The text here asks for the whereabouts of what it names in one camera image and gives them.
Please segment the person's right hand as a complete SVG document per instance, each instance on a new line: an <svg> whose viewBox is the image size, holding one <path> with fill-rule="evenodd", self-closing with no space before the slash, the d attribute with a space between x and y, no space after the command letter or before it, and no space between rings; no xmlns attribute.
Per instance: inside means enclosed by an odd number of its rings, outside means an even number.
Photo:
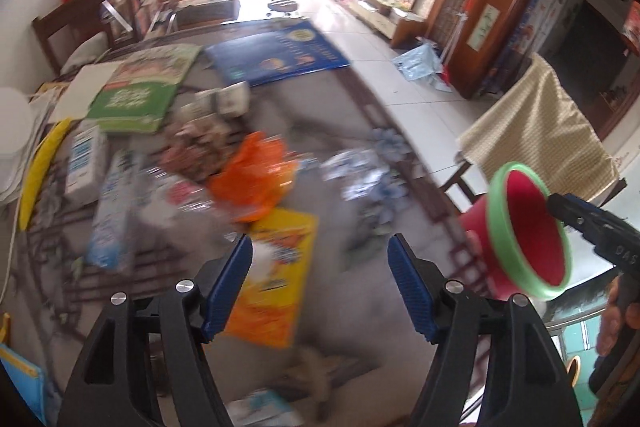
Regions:
<svg viewBox="0 0 640 427"><path fill-rule="evenodd" d="M606 357L617 343L620 328L624 325L620 308L617 306L618 284L620 278L615 277L608 288L608 299L600 315L600 329L597 335L596 350L599 357Z"/></svg>

